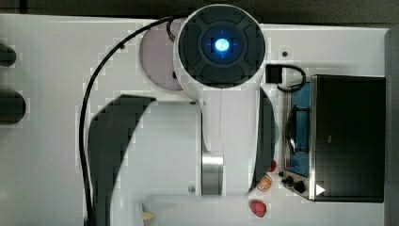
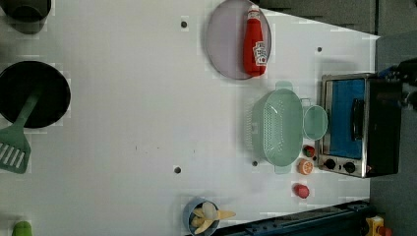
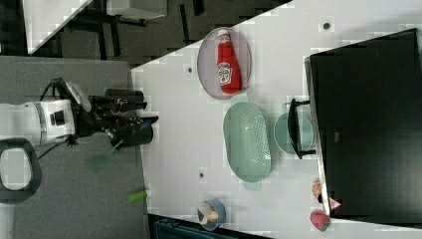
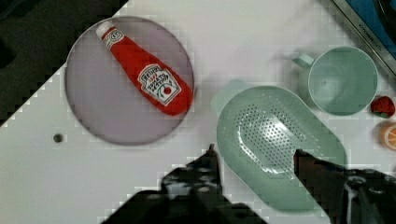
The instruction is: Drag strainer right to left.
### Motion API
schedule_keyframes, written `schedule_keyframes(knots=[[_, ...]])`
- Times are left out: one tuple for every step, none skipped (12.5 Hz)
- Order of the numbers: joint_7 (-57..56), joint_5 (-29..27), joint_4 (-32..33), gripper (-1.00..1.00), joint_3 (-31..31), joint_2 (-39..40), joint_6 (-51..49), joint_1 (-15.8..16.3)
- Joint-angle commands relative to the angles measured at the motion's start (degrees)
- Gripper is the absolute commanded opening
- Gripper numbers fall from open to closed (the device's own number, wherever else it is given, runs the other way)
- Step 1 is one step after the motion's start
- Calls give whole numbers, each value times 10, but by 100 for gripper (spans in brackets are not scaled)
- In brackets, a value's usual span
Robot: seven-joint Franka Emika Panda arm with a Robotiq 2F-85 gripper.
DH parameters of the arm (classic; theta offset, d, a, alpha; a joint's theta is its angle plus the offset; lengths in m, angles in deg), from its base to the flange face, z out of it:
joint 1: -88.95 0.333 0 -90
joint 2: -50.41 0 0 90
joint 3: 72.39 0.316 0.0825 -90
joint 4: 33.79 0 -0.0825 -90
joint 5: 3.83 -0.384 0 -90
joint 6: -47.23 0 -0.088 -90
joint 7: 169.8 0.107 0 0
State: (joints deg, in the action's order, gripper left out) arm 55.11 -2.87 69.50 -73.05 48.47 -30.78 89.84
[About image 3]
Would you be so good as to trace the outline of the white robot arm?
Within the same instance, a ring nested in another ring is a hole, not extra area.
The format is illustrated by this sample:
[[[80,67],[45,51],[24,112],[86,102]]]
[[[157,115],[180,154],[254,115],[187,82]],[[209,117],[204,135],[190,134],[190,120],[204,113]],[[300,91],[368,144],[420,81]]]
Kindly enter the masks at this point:
[[[1,106],[3,139],[23,138],[34,146],[63,141],[75,145],[79,138],[103,132],[117,148],[152,142],[158,117],[135,114],[147,107],[141,91],[107,89],[102,96],[87,96],[61,78],[51,80],[46,90],[52,93],[49,101],[40,97]]]

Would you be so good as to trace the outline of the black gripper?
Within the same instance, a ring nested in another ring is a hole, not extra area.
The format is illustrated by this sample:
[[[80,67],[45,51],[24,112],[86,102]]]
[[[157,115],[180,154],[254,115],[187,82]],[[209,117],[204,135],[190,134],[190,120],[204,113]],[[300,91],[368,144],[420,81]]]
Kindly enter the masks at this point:
[[[76,132],[80,137],[102,131],[112,138],[111,133],[118,127],[134,122],[136,118],[150,118],[136,115],[138,110],[146,109],[145,100],[136,104],[105,95],[87,97],[78,85],[72,83],[69,83],[69,91],[75,111]]]

